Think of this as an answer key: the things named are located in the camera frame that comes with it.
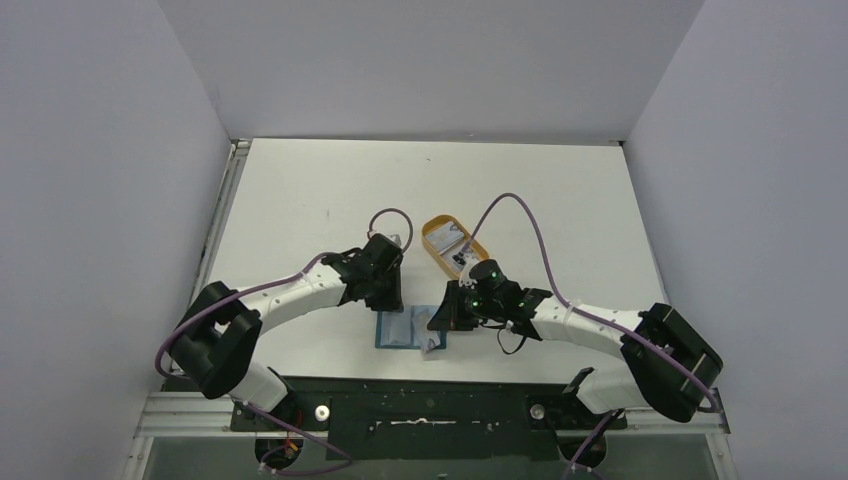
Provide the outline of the blue leather card holder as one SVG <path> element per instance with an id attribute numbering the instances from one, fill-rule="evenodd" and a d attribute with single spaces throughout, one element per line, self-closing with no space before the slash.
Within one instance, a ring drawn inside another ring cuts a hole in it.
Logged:
<path id="1" fill-rule="evenodd" d="M 393 350 L 418 350 L 412 327 L 412 312 L 415 306 L 430 306 L 437 310 L 434 305 L 413 305 L 406 307 L 403 312 L 379 312 L 377 314 L 375 347 L 377 349 Z M 447 348 L 447 334 L 440 332 L 443 347 Z"/>

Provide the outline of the yellow oval tray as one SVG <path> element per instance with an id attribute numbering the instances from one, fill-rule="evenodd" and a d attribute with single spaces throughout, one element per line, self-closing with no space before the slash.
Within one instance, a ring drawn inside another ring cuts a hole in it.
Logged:
<path id="1" fill-rule="evenodd" d="M 437 215 L 421 227 L 422 245 L 437 265 L 452 279 L 458 280 L 469 262 L 490 258 L 488 251 L 471 239 L 471 231 L 455 217 Z"/>

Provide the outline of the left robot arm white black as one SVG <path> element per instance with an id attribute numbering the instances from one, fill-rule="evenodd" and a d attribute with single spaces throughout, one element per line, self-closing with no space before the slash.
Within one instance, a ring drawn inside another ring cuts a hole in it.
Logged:
<path id="1" fill-rule="evenodd" d="M 297 273 L 246 289 L 221 281 L 205 286 L 155 356 L 165 356 L 207 399 L 228 396 L 256 408 L 261 421 L 283 429 L 296 402 L 282 377 L 255 359 L 260 337 L 314 311 L 362 302 L 375 312 L 399 312 L 401 246 L 382 234 L 362 247 L 319 253 Z"/>

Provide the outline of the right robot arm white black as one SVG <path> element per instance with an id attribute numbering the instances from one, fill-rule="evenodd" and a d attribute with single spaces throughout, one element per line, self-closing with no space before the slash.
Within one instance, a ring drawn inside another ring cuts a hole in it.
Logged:
<path id="1" fill-rule="evenodd" d="M 565 419 L 586 427 L 600 414 L 650 407 L 679 423 L 715 407 L 709 389 L 724 368 L 720 355 L 672 306 L 611 310 L 566 302 L 550 290 L 509 279 L 494 260 L 470 266 L 447 283 L 427 327 L 472 331 L 487 322 L 536 341 L 562 341 L 619 361 L 589 367 L 562 400 Z"/>

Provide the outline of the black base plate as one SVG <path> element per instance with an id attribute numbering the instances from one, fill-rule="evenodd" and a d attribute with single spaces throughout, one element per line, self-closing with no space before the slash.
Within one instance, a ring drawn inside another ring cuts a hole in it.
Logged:
<path id="1" fill-rule="evenodd" d="M 355 460 L 552 461 L 574 453 L 602 417 L 572 388 L 539 383 L 460 383 L 289 377 L 280 416 Z"/>

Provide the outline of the aluminium frame rail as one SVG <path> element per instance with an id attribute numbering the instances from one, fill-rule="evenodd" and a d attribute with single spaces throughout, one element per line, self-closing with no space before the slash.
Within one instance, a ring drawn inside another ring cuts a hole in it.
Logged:
<path id="1" fill-rule="evenodd" d="M 225 224 L 232 207 L 238 183 L 242 175 L 247 156 L 251 149 L 252 139 L 233 139 L 229 158 L 225 164 L 224 174 L 218 190 L 213 216 L 201 250 L 199 265 L 196 271 L 193 287 L 188 303 L 191 304 L 207 283 L 214 266 L 215 258 L 225 229 Z M 138 425 L 132 437 L 131 448 L 120 476 L 121 479 L 143 479 L 149 461 L 154 438 L 142 434 L 142 423 L 147 413 L 148 401 L 145 400 Z"/>

